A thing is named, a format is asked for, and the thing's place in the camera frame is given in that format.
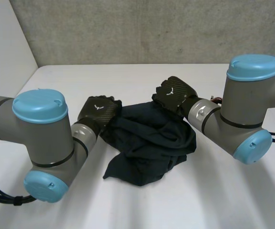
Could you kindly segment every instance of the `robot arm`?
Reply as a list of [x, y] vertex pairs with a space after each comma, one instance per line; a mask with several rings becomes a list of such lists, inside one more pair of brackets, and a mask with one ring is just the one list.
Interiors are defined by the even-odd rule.
[[235, 159], [252, 164], [272, 143], [262, 123], [267, 109], [275, 107], [275, 57], [234, 57], [227, 71], [222, 106], [199, 98], [195, 90], [174, 76], [156, 89], [153, 100], [186, 117]]
[[99, 132], [120, 109], [121, 102], [112, 97], [90, 97], [71, 126], [60, 92], [40, 89], [16, 98], [0, 97], [0, 140], [24, 144], [32, 162], [24, 179], [25, 189], [36, 199], [59, 201]]

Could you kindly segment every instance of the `gray wall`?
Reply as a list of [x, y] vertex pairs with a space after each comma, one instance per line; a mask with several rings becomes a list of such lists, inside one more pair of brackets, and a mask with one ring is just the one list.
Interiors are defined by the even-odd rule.
[[39, 66], [275, 55], [275, 0], [10, 0]]

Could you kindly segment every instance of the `blue joint cap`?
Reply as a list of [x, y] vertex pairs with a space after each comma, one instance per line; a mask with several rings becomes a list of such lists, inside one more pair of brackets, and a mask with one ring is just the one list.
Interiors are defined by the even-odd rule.
[[49, 203], [58, 202], [69, 190], [69, 187], [59, 178], [35, 170], [26, 175], [24, 186], [31, 196]]
[[52, 89], [31, 90], [19, 94], [13, 100], [12, 110], [19, 119], [36, 124], [57, 122], [68, 113], [64, 96]]
[[259, 81], [275, 76], [275, 57], [245, 54], [234, 57], [227, 70], [227, 77], [235, 81]]
[[246, 140], [235, 150], [233, 157], [244, 164], [255, 163], [269, 150], [272, 136], [267, 130], [260, 130]]

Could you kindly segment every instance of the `black cloth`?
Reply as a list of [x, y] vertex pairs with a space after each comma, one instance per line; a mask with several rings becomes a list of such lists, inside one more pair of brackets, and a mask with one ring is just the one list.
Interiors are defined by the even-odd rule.
[[120, 151], [103, 178], [115, 177], [138, 186], [161, 179], [196, 149], [190, 125], [154, 102], [123, 107], [101, 137]]

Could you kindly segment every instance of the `white tabletop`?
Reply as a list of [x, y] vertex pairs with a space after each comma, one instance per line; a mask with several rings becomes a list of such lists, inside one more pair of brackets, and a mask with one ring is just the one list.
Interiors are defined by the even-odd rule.
[[[222, 96], [227, 64], [140, 64], [46, 66], [21, 92], [62, 92], [71, 123], [92, 95], [113, 95], [123, 105], [151, 100], [171, 75], [200, 97]], [[275, 131], [275, 109], [264, 127]], [[197, 150], [155, 183], [135, 187], [102, 176], [117, 150], [99, 138], [66, 196], [56, 204], [0, 204], [0, 229], [275, 229], [275, 144], [246, 166], [197, 132]], [[23, 179], [31, 168], [25, 146], [0, 141], [0, 188], [27, 195]]]

